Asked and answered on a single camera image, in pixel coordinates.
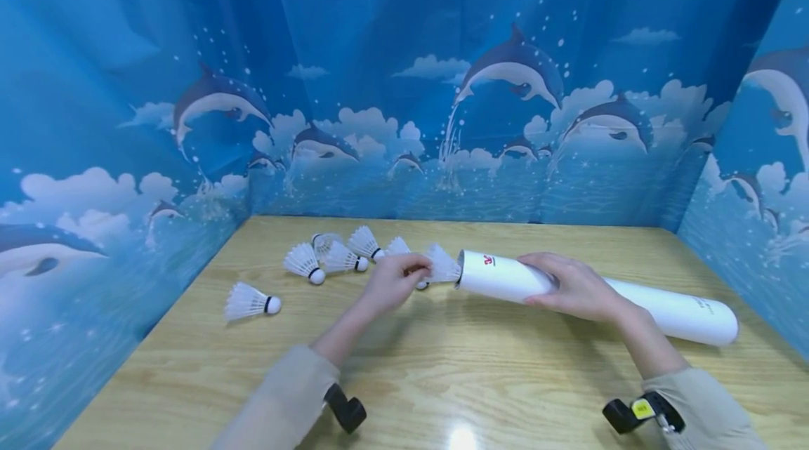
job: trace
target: wooden table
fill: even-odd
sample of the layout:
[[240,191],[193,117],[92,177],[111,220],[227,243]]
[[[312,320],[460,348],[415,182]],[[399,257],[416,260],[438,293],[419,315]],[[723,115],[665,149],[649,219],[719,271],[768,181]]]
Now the wooden table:
[[[451,254],[553,250],[611,278],[727,302],[741,320],[738,342],[716,349],[678,340],[678,348],[724,382],[773,449],[807,448],[807,365],[669,232],[288,217],[245,223],[56,448],[207,449],[272,362],[319,335],[365,283],[366,275],[345,274],[309,285],[283,271],[287,250],[315,232],[347,236],[361,223],[383,246],[401,235],[413,249],[437,241]],[[226,328],[223,304],[239,279],[281,296],[282,311]],[[376,324],[346,364],[341,385],[365,404],[367,421],[347,436],[326,411],[301,448],[662,445],[652,424],[640,435],[619,437],[601,415],[606,401],[640,393],[638,372],[609,329],[450,286],[416,292]]]

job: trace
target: shuttlecock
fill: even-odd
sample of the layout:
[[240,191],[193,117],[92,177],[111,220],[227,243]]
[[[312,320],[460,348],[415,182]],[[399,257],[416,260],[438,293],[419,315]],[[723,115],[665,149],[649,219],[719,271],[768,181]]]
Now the shuttlecock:
[[308,278],[314,285],[323,284],[326,279],[326,273],[320,269],[317,257],[315,257],[315,250],[309,243],[297,244],[292,250],[289,250],[284,258],[284,269]]
[[410,247],[401,236],[393,238],[388,248],[385,249],[385,255],[402,255],[404,253],[410,253]]
[[438,243],[432,243],[430,248],[427,248],[424,256],[433,262],[433,266],[430,269],[430,276],[427,276],[422,283],[427,285],[453,284],[460,280],[460,264],[450,257],[450,254],[445,252],[441,246],[438,246]]
[[331,243],[329,252],[323,260],[326,273],[336,273],[337,271],[364,271],[368,269],[368,259],[357,257],[345,244]]
[[255,286],[238,282],[233,289],[230,289],[228,301],[225,303],[225,321],[233,322],[261,313],[275,315],[280,311],[281,300],[278,297],[267,296]]
[[385,256],[385,252],[376,243],[374,233],[365,225],[359,227],[349,238],[349,248],[360,257],[366,257],[374,262]]
[[[410,247],[407,246],[405,240],[401,236],[397,236],[393,238],[393,241],[390,242],[388,248],[385,249],[385,255],[402,255],[404,253],[410,253]],[[416,284],[417,290],[424,290],[427,289],[427,285],[429,283],[421,280],[418,284]]]
[[312,236],[312,247],[315,249],[315,257],[323,262],[326,258],[326,253],[331,248],[331,243],[342,243],[343,238],[335,232],[318,232]]

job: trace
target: black wrist strap clip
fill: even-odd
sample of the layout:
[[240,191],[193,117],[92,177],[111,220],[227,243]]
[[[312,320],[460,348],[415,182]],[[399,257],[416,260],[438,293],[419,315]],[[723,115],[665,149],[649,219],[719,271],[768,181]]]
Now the black wrist strap clip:
[[329,387],[329,391],[326,392],[323,400],[329,405],[331,412],[334,413],[337,423],[348,434],[354,432],[360,424],[365,422],[368,416],[362,402],[356,397],[346,398],[346,394],[340,388],[340,385],[334,384]]
[[674,406],[658,392],[645,392],[627,406],[621,399],[607,403],[601,413],[618,434],[627,434],[654,418],[665,433],[682,432],[685,421]]

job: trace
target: beige sleeve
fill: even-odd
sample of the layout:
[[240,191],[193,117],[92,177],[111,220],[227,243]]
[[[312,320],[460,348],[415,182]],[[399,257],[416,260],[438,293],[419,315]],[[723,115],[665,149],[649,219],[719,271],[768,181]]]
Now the beige sleeve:
[[767,446],[744,408],[712,375],[686,369],[643,382],[671,403],[685,421],[680,434],[665,435],[672,450],[761,450]]
[[312,429],[340,371],[305,345],[273,364],[211,450],[292,450]]

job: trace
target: dolphin backdrop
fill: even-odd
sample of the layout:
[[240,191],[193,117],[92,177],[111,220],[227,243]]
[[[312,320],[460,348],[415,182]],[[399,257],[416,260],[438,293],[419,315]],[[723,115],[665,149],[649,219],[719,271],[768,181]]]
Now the dolphin backdrop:
[[801,2],[0,0],[0,449],[256,213],[665,227],[809,355]]

